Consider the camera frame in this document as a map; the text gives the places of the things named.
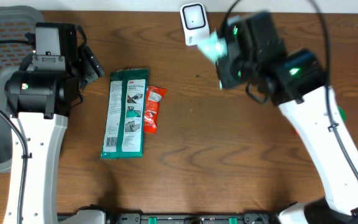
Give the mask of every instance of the red snack wrapper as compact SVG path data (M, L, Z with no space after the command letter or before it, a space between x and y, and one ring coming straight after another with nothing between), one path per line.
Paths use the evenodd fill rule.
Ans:
M157 130L158 109L160 108L160 100L164 97L166 89L156 86L148 86L146 93L146 106L144 113L143 131L155 134Z

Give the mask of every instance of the black cable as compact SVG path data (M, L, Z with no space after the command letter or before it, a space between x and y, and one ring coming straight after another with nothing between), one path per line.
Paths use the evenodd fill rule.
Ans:
M326 89L325 100L326 100L326 107L327 107L329 123L331 124L331 128L335 134L336 140L338 141L339 147L341 148L342 153L344 154L344 157L345 157L347 163L349 164L351 170L353 171L354 176L356 177L356 179L358 181L358 171L357 171L356 167L354 166L349 154L347 153L346 148L342 142L342 139L339 136L338 130L336 129L336 122L334 121L333 112L331 111L331 104L329 102L329 89L331 86L331 41L329 38L326 19L324 18L324 15L321 12L321 9L319 8L319 6L316 4L316 2L314 0L309 0L309 2L313 5L314 9L316 10L316 12L318 14L319 21L321 23L321 28L322 28L323 34L324 34L324 44L325 44L325 50L326 50L326 83L325 83L324 87Z
M20 63L20 66L19 66L19 71L27 71L28 67L32 63L33 55L34 55L34 53L29 53L23 58L22 62Z
M23 166L22 166L22 177L20 181L20 190L19 190L19 199L17 203L17 223L22 223L22 209L23 209L23 196L24 196L24 186L25 186L25 175L27 173L27 160L28 160L28 150L27 150L27 144L25 142L25 139L23 138L23 135L20 133L20 131L17 129L17 127L12 123L12 121L0 110L0 117L12 128L12 130L15 132L17 137L20 140L20 143L23 147Z
M222 24L221 24L221 28L220 33L219 33L219 38L223 38L224 32L226 31L226 27L227 27L227 20L229 19L230 13L231 11L234 9L234 7L237 5L237 3L239 3L241 0L236 0L233 5L230 7L230 9L227 11L226 15L224 15Z
M26 44L26 45L31 45L26 40L0 40L0 44Z
M76 107L76 106L78 106L78 105L80 105L80 104L82 104L84 102L84 96L80 92L78 92L78 97L80 99L80 102L78 102L78 103L74 104L73 106L71 106L70 109L73 109L74 107Z

